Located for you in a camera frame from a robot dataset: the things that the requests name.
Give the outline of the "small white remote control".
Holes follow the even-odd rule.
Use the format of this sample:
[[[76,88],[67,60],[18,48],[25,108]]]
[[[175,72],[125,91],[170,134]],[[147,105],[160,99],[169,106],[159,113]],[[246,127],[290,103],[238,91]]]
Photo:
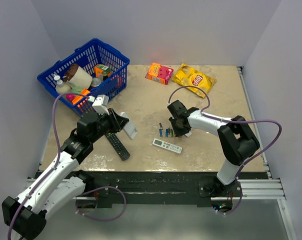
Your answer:
[[[129,122],[124,126],[123,131],[131,140],[134,140],[138,134],[136,125],[124,111],[120,113],[120,116],[129,120]]]

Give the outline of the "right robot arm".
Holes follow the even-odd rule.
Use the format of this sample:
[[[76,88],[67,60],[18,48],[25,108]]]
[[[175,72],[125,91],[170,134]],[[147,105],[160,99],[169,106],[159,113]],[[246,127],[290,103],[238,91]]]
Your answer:
[[[260,148],[260,143],[247,121],[238,115],[223,118],[204,114],[197,107],[187,109],[179,100],[169,103],[169,121],[176,137],[189,136],[192,129],[203,130],[219,138],[225,161],[214,181],[214,192],[221,197],[231,190],[231,184],[244,161]]]

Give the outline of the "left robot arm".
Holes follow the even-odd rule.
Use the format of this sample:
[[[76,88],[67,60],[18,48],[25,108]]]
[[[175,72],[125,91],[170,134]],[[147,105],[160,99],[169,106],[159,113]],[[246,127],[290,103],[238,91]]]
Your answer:
[[[47,220],[69,200],[79,195],[90,196],[95,184],[84,172],[77,172],[64,186],[60,184],[93,151],[98,139],[134,127],[125,112],[117,114],[112,108],[85,113],[69,138],[58,145],[56,157],[42,174],[17,197],[8,196],[2,202],[4,223],[9,227],[7,238],[15,231],[21,238],[35,239]]]

